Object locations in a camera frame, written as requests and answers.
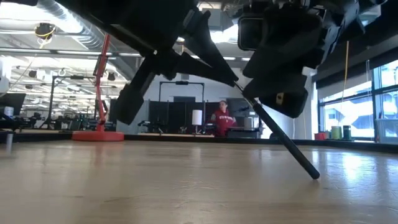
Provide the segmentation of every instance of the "white lamp shade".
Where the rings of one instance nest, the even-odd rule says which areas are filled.
[[[192,111],[192,125],[201,125],[201,110],[193,110]]]

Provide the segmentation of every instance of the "red base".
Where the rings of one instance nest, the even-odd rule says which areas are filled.
[[[75,141],[123,141],[124,134],[112,131],[74,131],[72,140]]]

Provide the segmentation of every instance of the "person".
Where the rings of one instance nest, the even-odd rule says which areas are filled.
[[[229,115],[227,107],[228,104],[226,101],[221,100],[220,108],[211,115],[210,122],[217,125],[217,129],[215,131],[216,137],[225,137],[228,128],[234,126],[236,123],[235,118]]]

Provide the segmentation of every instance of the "red sweatshirt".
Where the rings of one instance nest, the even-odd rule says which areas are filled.
[[[225,137],[228,128],[232,127],[235,119],[229,116],[228,110],[222,112],[217,110],[211,116],[211,121],[217,124],[216,136]]]

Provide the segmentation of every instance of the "green container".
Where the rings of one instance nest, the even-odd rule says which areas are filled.
[[[332,126],[331,127],[331,138],[334,140],[340,140],[342,136],[341,127],[340,126]]]
[[[350,125],[343,126],[343,134],[344,134],[345,140],[351,140],[351,126]]]

